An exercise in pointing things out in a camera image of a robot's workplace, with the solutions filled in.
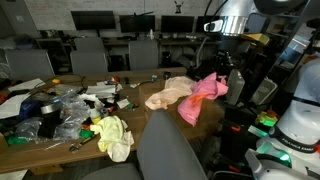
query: computer monitor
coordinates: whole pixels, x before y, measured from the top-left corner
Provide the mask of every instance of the computer monitor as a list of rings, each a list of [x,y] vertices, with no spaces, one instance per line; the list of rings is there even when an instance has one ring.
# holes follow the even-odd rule
[[[220,18],[219,16],[215,16],[213,18],[213,21],[219,20],[219,18]],[[198,33],[204,32],[203,25],[205,23],[210,22],[211,19],[212,19],[212,16],[206,16],[206,19],[204,21],[204,16],[198,16],[196,32],[198,32]]]
[[[143,16],[121,15],[119,17],[120,17],[121,32],[123,33],[149,32],[150,29],[155,31],[154,15],[143,15]]]
[[[71,11],[77,30],[116,29],[113,11]]]
[[[192,32],[193,16],[162,16],[161,32]]]

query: yellow cloth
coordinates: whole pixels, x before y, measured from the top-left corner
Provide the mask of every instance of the yellow cloth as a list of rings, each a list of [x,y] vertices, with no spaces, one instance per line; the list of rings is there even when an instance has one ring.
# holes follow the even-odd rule
[[[96,125],[91,125],[90,130],[99,134],[101,139],[98,147],[101,152],[108,152],[114,162],[125,161],[130,153],[130,146],[134,143],[130,131],[125,132],[127,124],[117,116],[103,118]]]

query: gray chair back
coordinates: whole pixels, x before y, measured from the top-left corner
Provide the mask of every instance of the gray chair back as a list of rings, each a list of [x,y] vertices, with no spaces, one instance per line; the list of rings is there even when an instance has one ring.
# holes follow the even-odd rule
[[[157,69],[159,65],[157,41],[130,41],[129,60],[131,70]]]
[[[100,37],[75,38],[74,43],[77,51],[105,51]]]
[[[137,150],[144,179],[207,179],[193,149],[164,110],[153,112]]]
[[[13,79],[26,80],[55,75],[47,50],[7,50],[5,56]]]
[[[89,76],[108,72],[104,51],[72,51],[70,57],[73,74]]]

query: gray floor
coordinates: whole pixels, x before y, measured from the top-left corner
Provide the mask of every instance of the gray floor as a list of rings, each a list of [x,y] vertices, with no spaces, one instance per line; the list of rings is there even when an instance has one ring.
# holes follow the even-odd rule
[[[192,146],[196,154],[198,154],[201,151],[201,147],[202,147],[201,140],[194,140],[190,143],[190,145]],[[137,164],[136,153],[131,152],[126,162],[132,162]],[[49,173],[49,174],[35,176],[30,171],[28,171],[23,179],[24,180],[64,180],[64,179],[77,180],[77,179],[81,179],[87,174],[90,174],[91,172],[94,172],[99,169],[109,167],[115,164],[118,164],[118,163],[114,163],[112,160],[110,160],[109,157],[95,158],[95,159],[90,159],[85,161],[64,164],[62,165],[64,170],[58,173]]]

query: pink cloth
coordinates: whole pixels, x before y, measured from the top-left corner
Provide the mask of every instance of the pink cloth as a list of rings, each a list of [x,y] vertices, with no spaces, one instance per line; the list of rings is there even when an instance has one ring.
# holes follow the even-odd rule
[[[213,100],[227,93],[225,79],[218,82],[216,78],[217,73],[212,73],[204,80],[200,80],[192,87],[192,94],[179,105],[178,112],[192,126],[197,123],[204,98]]]

